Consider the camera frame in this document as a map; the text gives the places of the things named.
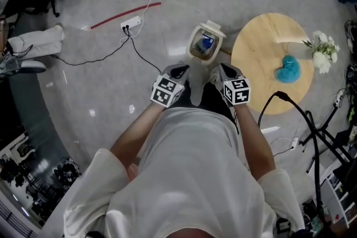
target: power strip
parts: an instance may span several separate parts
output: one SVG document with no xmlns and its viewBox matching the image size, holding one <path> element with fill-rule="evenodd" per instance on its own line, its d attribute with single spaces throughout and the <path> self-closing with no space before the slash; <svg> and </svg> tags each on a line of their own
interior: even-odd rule
<svg viewBox="0 0 357 238">
<path fill-rule="evenodd" d="M 294 150 L 299 143 L 299 137 L 294 137 L 291 142 L 291 150 Z"/>
<path fill-rule="evenodd" d="M 129 29 L 141 24 L 141 19 L 139 16 L 135 16 L 129 20 L 126 20 L 120 24 L 121 28 L 129 26 Z"/>
</svg>

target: power cord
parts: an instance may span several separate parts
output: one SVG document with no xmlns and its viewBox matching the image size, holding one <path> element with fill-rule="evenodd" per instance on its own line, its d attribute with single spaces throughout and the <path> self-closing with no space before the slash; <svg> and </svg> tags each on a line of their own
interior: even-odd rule
<svg viewBox="0 0 357 238">
<path fill-rule="evenodd" d="M 299 112 L 300 114 L 303 116 L 304 120 L 306 121 L 311 134 L 312 134 L 312 140 L 313 140 L 313 146 L 315 149 L 315 169 L 314 169 L 314 176 L 315 176 L 315 192 L 316 192 L 316 212 L 317 215 L 319 216 L 320 220 L 322 221 L 324 226 L 328 226 L 328 223 L 326 222 L 324 215 L 322 214 L 322 201 L 321 201 L 321 190 L 320 190 L 320 158 L 319 158 L 319 147 L 317 145 L 317 139 L 316 139 L 316 135 L 314 134 L 314 130 L 315 130 L 315 126 L 310 122 L 309 118 L 307 117 L 307 115 L 305 114 L 305 112 L 284 92 L 282 91 L 277 91 L 276 93 L 274 93 L 267 101 L 267 103 L 265 104 L 262 113 L 259 116 L 259 120 L 258 120 L 258 126 L 260 126 L 260 121 L 262 120 L 262 116 L 264 114 L 265 109 L 267 108 L 267 106 L 269 105 L 269 103 L 272 101 L 273 97 L 277 96 L 280 99 L 287 101 L 289 103 L 291 103 Z"/>
<path fill-rule="evenodd" d="M 149 7 L 149 5 L 151 4 L 151 2 L 152 2 L 152 0 L 149 0 L 149 2 L 147 3 L 147 5 L 146 5 L 146 7 L 145 7 L 145 9 L 144 9 L 144 11 L 143 11 L 143 13 L 142 13 L 142 15 L 141 15 L 141 18 L 140 18 L 140 20 L 141 20 L 141 25 L 140 25 L 139 31 L 138 31 L 135 35 L 132 35 L 131 38 L 135 38 L 135 37 L 139 36 L 139 34 L 140 34 L 140 32 L 141 32 L 141 29 L 142 29 L 142 28 L 144 27 L 144 25 L 145 25 L 144 14 L 145 14 L 147 8 Z M 119 43 L 121 44 L 123 40 L 125 40 L 125 37 L 124 37 L 124 38 L 121 38 L 120 41 L 119 41 Z"/>
<path fill-rule="evenodd" d="M 152 65 L 155 69 L 157 69 L 159 73 L 161 73 L 161 70 L 160 70 L 156 65 L 150 63 L 148 60 L 144 59 L 144 58 L 139 54 L 139 52 L 137 51 L 137 49 L 136 49 L 136 47 L 135 47 L 134 40 L 133 40 L 132 36 L 130 35 L 129 25 L 126 25 L 125 27 L 123 27 L 123 32 L 124 32 L 125 35 L 127 35 L 128 39 L 132 40 L 134 50 L 135 50 L 135 52 L 138 54 L 138 56 L 139 56 L 142 60 L 144 60 L 145 62 L 147 62 L 149 65 Z"/>
<path fill-rule="evenodd" d="M 19 53 L 16 53 L 16 54 L 21 54 L 21 53 L 24 53 L 23 55 L 14 55 L 15 57 L 25 57 L 28 52 L 31 51 L 31 49 L 33 48 L 33 45 L 30 45 L 26 50 L 24 50 L 23 52 L 19 52 Z"/>
<path fill-rule="evenodd" d="M 280 139 L 287 139 L 290 141 L 290 143 L 292 143 L 292 140 L 290 140 L 289 138 L 286 138 L 286 137 L 279 137 L 279 138 L 276 138 L 275 140 L 273 140 L 271 143 L 270 143 L 270 147 L 273 145 L 273 143 L 277 140 L 280 140 Z"/>
<path fill-rule="evenodd" d="M 277 154 L 275 154 L 273 157 L 275 157 L 275 156 L 277 156 L 277 155 L 280 155 L 280 154 L 283 154 L 283 153 L 286 153 L 286 152 L 290 151 L 291 149 L 293 149 L 293 147 L 291 147 L 291 148 L 285 150 L 284 152 L 277 153 Z"/>
<path fill-rule="evenodd" d="M 100 62 L 100 61 L 104 61 L 107 57 L 110 57 L 111 55 L 113 55 L 115 52 L 119 51 L 123 46 L 124 44 L 129 40 L 129 37 L 127 37 L 127 39 L 125 40 L 124 43 L 122 43 L 117 49 L 115 49 L 113 52 L 111 52 L 110 54 L 106 55 L 104 58 L 102 59 L 98 59 L 98 60 L 94 60 L 94 61 L 85 61 L 85 62 L 80 62 L 79 64 L 71 64 L 69 62 L 66 62 L 64 59 L 56 56 L 56 55 L 51 55 L 51 57 L 55 58 L 55 59 L 58 59 L 62 62 L 64 62 L 65 64 L 67 65 L 70 65 L 70 66 L 80 66 L 80 65 L 84 65 L 84 64 L 87 64 L 87 63 L 90 63 L 90 62 Z"/>
</svg>

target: red tape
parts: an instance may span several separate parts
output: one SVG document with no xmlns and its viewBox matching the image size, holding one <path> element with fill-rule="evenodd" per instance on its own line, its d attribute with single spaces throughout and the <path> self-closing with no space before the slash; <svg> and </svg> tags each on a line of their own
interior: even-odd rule
<svg viewBox="0 0 357 238">
<path fill-rule="evenodd" d="M 149 7 L 153 7 L 153 6 L 159 6 L 159 5 L 161 5 L 161 2 L 151 3 L 151 4 L 148 6 L 148 8 L 149 8 Z M 147 7 L 147 5 L 144 5 L 144 6 L 140 6 L 140 7 L 138 7 L 138 8 L 131 9 L 131 10 L 129 10 L 129 11 L 120 13 L 120 14 L 118 14 L 118 15 L 115 15 L 115 16 L 113 16 L 113 17 L 107 19 L 107 20 L 102 21 L 101 23 L 98 23 L 98 24 L 96 24 L 96 25 L 94 25 L 94 26 L 91 26 L 90 29 L 92 30 L 92 29 L 94 29 L 94 28 L 97 28 L 97 27 L 99 27 L 99 26 L 101 26 L 101 25 L 103 25 L 103 24 L 105 24 L 105 23 L 108 23 L 108 22 L 111 21 L 111 20 L 117 19 L 117 18 L 122 17 L 122 16 L 124 16 L 124 15 L 130 14 L 130 13 L 133 13 L 133 12 L 137 12 L 137 11 L 139 11 L 139 10 L 143 10 L 143 9 L 145 9 L 146 7 Z"/>
</svg>

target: white t-shirt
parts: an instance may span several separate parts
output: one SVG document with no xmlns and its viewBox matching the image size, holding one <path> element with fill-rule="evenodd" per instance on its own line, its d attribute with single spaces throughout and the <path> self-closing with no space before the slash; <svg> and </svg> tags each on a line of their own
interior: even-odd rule
<svg viewBox="0 0 357 238">
<path fill-rule="evenodd" d="M 287 173 L 277 169 L 257 182 L 238 158 L 234 124 L 201 109 L 162 113 L 132 182 L 105 149 L 79 180 L 64 213 L 67 238 L 91 230 L 106 238 L 165 238 L 183 228 L 215 238 L 272 237 L 276 213 L 292 230 L 305 228 Z"/>
</svg>

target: table top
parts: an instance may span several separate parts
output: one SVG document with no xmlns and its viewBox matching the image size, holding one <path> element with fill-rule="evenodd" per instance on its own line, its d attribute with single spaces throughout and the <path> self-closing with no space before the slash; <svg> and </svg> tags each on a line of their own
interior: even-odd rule
<svg viewBox="0 0 357 238">
<path fill-rule="evenodd" d="M 276 91 L 287 93 L 296 103 L 303 99 L 313 78 L 312 60 L 297 59 L 301 76 L 293 84 L 277 81 L 274 72 L 283 66 L 289 42 L 301 43 L 306 40 L 308 36 L 303 28 L 290 17 L 279 13 L 262 14 L 244 26 L 235 40 L 231 64 L 238 67 L 250 81 L 250 108 L 261 112 Z M 275 97 L 265 114 L 280 114 L 291 108 L 292 104 Z"/>
</svg>

